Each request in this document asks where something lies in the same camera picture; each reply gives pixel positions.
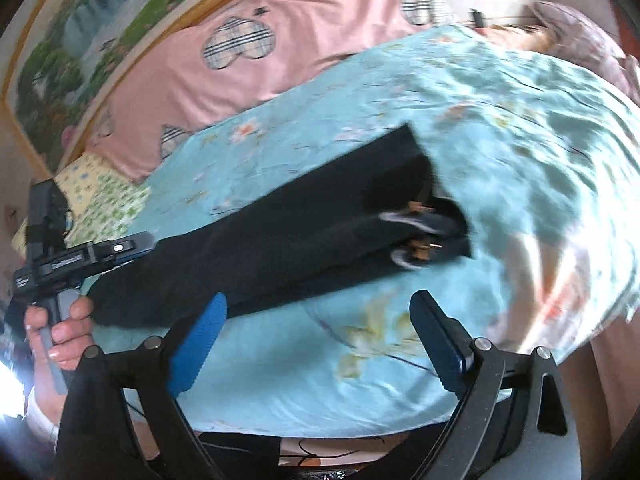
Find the person's left hand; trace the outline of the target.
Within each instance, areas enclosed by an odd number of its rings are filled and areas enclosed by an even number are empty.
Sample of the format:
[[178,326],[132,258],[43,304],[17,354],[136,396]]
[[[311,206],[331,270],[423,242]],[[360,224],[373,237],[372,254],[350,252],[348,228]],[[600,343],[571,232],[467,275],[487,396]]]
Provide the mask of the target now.
[[[36,375],[42,375],[49,364],[71,372],[76,367],[85,350],[94,344],[92,336],[93,303],[86,296],[80,296],[70,306],[70,316],[58,324],[51,324],[48,311],[38,306],[26,310],[24,323],[29,347],[34,355]],[[44,348],[41,335],[50,328],[52,348]]]

